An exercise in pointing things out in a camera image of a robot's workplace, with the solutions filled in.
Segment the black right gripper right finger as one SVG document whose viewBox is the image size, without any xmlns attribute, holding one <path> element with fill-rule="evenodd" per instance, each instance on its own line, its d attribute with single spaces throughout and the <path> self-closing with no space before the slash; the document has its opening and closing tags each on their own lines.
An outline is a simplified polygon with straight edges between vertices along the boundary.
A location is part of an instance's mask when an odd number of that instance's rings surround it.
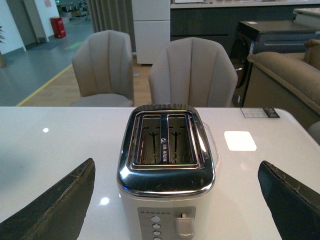
<svg viewBox="0 0 320 240">
<path fill-rule="evenodd" d="M 258 169 L 263 198 L 283 240 L 320 238 L 320 194 L 268 161 Z"/>
</svg>

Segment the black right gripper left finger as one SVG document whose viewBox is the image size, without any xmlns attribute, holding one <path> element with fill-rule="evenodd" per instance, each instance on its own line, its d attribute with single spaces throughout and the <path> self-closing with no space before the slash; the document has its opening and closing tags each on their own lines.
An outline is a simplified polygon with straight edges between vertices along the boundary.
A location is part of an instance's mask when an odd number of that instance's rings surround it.
<svg viewBox="0 0 320 240">
<path fill-rule="evenodd" d="M 88 158 L 64 178 L 0 224 L 2 240 L 76 240 L 95 184 L 96 166 Z"/>
</svg>

